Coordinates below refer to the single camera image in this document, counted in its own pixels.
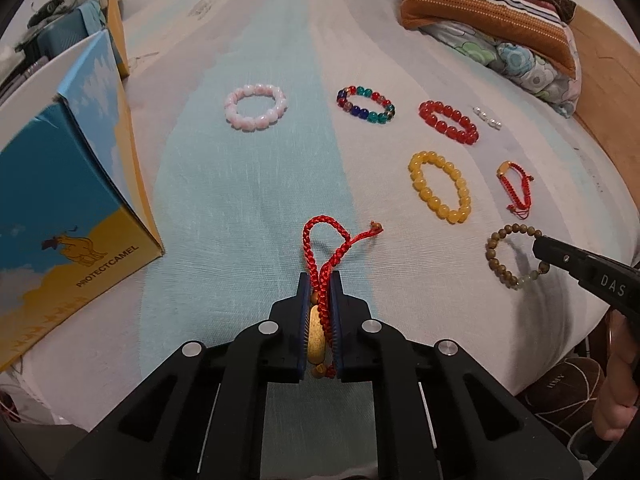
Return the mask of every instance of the floral blanket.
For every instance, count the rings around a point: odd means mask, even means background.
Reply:
[[[460,22],[443,21],[420,30],[461,54],[505,76],[523,90],[547,102],[562,117],[570,117],[580,97],[582,74],[574,35],[565,27],[575,61],[575,79],[525,46],[508,43]]]

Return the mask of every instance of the metal screw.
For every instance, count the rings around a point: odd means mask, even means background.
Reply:
[[[185,357],[196,357],[200,352],[202,352],[202,345],[195,341],[191,341],[182,347],[182,354]]]
[[[440,341],[438,343],[438,350],[441,354],[444,355],[455,355],[458,353],[458,345],[456,345],[453,341],[445,339],[444,341]]]
[[[264,335],[275,334],[278,331],[278,324],[275,321],[263,321],[258,325],[258,330]]]
[[[367,319],[362,323],[362,329],[370,334],[376,334],[382,330],[382,324],[375,319]]]

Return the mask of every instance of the beaded bracelet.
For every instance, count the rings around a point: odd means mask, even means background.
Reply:
[[[529,274],[518,278],[514,276],[507,268],[498,261],[495,257],[495,249],[498,246],[498,242],[506,238],[507,235],[512,233],[527,234],[529,236],[535,236],[539,238],[542,236],[542,231],[535,227],[527,227],[524,224],[505,225],[502,229],[495,233],[492,233],[491,237],[486,244],[486,259],[489,261],[489,268],[495,271],[496,275],[500,278],[507,288],[513,288],[519,290],[527,283],[534,282],[540,274],[546,274],[549,272],[549,264],[546,262],[540,262],[538,264],[538,270],[532,270]]]
[[[455,126],[447,126],[445,121],[439,121],[435,114],[443,114],[456,121],[463,130],[458,130]],[[424,122],[436,129],[437,132],[445,134],[449,139],[454,139],[461,144],[473,144],[478,140],[478,128],[467,116],[462,115],[460,110],[454,110],[452,106],[444,105],[440,101],[426,101],[420,104],[418,115]]]
[[[381,105],[385,111],[377,114],[375,112],[370,112],[366,108],[360,108],[347,99],[350,95],[362,95],[364,97],[368,97],[372,101]],[[350,113],[354,117],[367,120],[370,123],[385,124],[387,121],[393,119],[396,114],[396,107],[391,104],[389,99],[378,92],[374,92],[371,88],[364,88],[364,86],[358,86],[357,88],[355,86],[347,86],[343,88],[338,92],[336,101],[338,106],[345,112]]]
[[[264,95],[272,97],[276,104],[273,108],[269,108],[263,115],[253,117],[242,117],[238,113],[236,105],[238,101],[244,97],[251,95]],[[287,109],[287,98],[284,92],[279,87],[274,85],[244,85],[242,88],[236,88],[231,94],[226,96],[225,99],[225,118],[236,129],[243,129],[246,132],[252,132],[256,128],[263,130],[273,124],[284,114],[284,110]]]
[[[427,187],[427,181],[424,179],[420,168],[426,162],[433,164],[436,168],[442,168],[442,171],[447,173],[450,179],[455,182],[458,196],[460,197],[460,209],[449,208]],[[471,214],[471,197],[466,187],[466,180],[462,178],[462,173],[456,169],[452,162],[447,162],[442,155],[438,155],[436,152],[420,152],[412,156],[408,169],[411,172],[411,180],[414,181],[414,189],[418,192],[420,198],[427,203],[429,209],[434,211],[439,218],[446,218],[452,225],[456,223],[462,224],[468,218]]]

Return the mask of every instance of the camel illustration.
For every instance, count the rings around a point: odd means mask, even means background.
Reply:
[[[72,229],[72,231],[76,231],[77,229],[78,226]],[[95,251],[94,243],[89,240],[89,238],[67,236],[66,231],[61,235],[44,240],[42,242],[42,250],[44,251],[50,247],[55,250],[58,248],[58,245],[63,246],[60,249],[60,254],[72,262],[84,265],[85,267],[91,267],[95,262],[103,259],[107,255],[107,253]]]

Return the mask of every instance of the box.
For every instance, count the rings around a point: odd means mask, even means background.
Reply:
[[[103,30],[0,107],[0,370],[162,253]]]

